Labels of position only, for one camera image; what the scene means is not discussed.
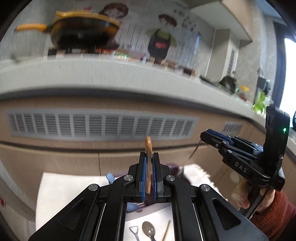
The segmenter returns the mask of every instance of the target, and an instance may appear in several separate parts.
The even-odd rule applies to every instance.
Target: cartoon girl drawing
[[[99,14],[109,16],[120,22],[128,14],[128,7],[123,3],[110,3]]]
[[[123,3],[110,3],[99,14],[114,18],[122,24],[121,19],[128,14],[128,7]],[[116,43],[115,39],[111,39],[106,46],[107,49],[117,49],[118,47],[119,44]]]
[[[177,21],[166,14],[159,15],[158,19],[162,25],[161,28],[146,31],[150,36],[148,52],[155,58],[156,64],[160,64],[166,58],[170,46],[177,46],[175,38],[170,34],[170,31],[177,26]]]

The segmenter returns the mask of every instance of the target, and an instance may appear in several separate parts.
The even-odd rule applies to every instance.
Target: white countertop
[[[263,117],[215,86],[155,65],[88,54],[0,63],[0,95],[46,88],[97,88],[153,94],[218,108],[265,126]],[[294,140],[289,138],[287,147],[296,155]]]

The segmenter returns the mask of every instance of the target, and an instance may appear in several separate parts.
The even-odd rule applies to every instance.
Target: chopstick
[[[146,137],[145,139],[145,150],[146,150],[146,158],[147,158],[147,171],[146,171],[146,185],[145,185],[145,191],[146,193],[150,194],[150,188],[151,188],[151,159],[152,159],[152,143],[151,138]]]
[[[165,238],[166,238],[166,236],[167,236],[167,234],[168,234],[168,229],[169,229],[169,227],[170,227],[170,221],[168,222],[167,228],[166,228],[166,230],[165,230],[165,235],[163,236],[163,240],[162,240],[162,241],[165,241]]]

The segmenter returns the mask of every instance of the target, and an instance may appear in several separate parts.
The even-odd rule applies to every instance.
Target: hand
[[[235,201],[237,201],[237,205],[239,207],[242,207],[244,209],[249,208],[250,202],[248,200],[248,192],[250,191],[249,190],[250,186],[248,185],[248,181],[234,171],[230,174],[230,178],[233,182],[237,183],[237,186],[234,189],[233,194],[231,195],[232,198]],[[262,188],[260,190],[260,194],[264,195],[266,190],[267,190],[267,187]],[[275,190],[269,189],[265,198],[260,203],[256,211],[259,213],[264,212],[274,201],[274,195],[275,195]]]

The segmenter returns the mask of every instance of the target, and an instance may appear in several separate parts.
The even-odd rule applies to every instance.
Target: screw
[[[125,175],[125,176],[124,176],[124,179],[125,179],[126,181],[131,181],[131,180],[133,179],[133,176],[132,176],[132,175]]]
[[[170,182],[174,181],[175,180],[175,177],[173,175],[168,175],[166,176],[166,179]]]
[[[202,185],[200,186],[200,188],[201,188],[203,191],[205,191],[205,192],[207,192],[207,191],[210,190],[210,186],[207,185],[207,184],[202,184]]]
[[[91,185],[89,185],[89,190],[90,191],[95,191],[97,189],[98,189],[98,185],[97,184],[91,184]]]

